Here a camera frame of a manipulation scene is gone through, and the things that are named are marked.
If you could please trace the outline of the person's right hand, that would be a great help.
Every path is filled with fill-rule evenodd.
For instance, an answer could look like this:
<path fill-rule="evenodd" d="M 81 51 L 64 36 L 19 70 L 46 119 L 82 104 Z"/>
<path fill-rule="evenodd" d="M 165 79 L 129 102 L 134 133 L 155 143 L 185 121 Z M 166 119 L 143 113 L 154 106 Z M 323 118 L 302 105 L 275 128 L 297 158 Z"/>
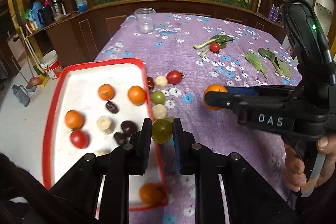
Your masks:
<path fill-rule="evenodd" d="M 319 177 L 307 181 L 306 175 L 303 173 L 305 170 L 303 161 L 292 147 L 285 145 L 285 180 L 286 186 L 290 190 L 307 192 L 321 186 L 331 178 L 335 170 L 335 134 L 327 135 L 320 139 L 317 142 L 317 150 L 319 153 L 326 155 L 325 162 Z"/>

